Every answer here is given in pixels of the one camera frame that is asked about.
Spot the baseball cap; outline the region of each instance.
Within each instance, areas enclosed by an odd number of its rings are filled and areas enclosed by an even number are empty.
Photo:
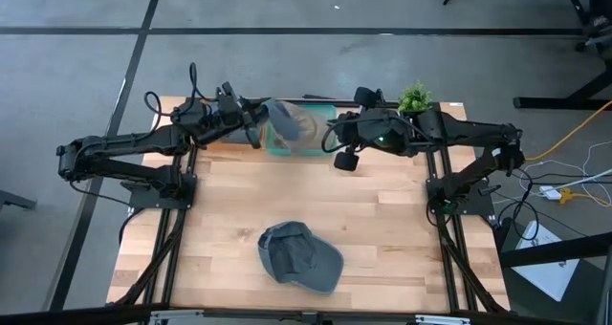
[[[259,237],[257,246],[264,269],[278,283],[291,282],[329,294],[342,274],[342,254],[301,222],[269,227]]]

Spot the gray floor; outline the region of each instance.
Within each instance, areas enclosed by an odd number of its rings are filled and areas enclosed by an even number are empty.
[[[148,0],[0,0],[0,26],[139,27]],[[415,27],[573,28],[568,0],[160,0],[153,27]],[[102,134],[112,113],[136,37],[0,36],[0,188],[38,200],[36,211],[5,207],[0,214],[0,314],[44,308],[59,256],[80,200],[56,176],[55,147]],[[462,101],[471,119],[512,122],[525,130],[533,156],[580,123],[588,112],[516,110],[516,96],[564,97],[602,71],[592,54],[573,51],[567,38],[425,37],[359,35],[149,36],[120,132],[147,130],[151,114],[142,94],[185,96],[187,66],[195,61],[200,87],[223,81],[245,97],[351,98],[358,86],[382,88],[395,98],[415,80],[435,100]],[[600,97],[612,97],[611,90]],[[582,165],[588,146],[612,140],[612,118],[597,117],[550,156]],[[589,171],[609,167],[610,146],[594,149]],[[551,163],[535,175],[575,173]],[[502,191],[520,194],[515,179],[496,175]],[[595,194],[602,196],[595,187]],[[103,193],[126,197],[116,183]],[[588,200],[548,213],[587,234],[606,231],[609,209]],[[520,221],[530,221],[525,213]],[[125,209],[100,201],[77,267],[67,307],[102,305],[117,254]],[[559,237],[576,237],[542,220]],[[520,299],[513,307],[523,310]]]

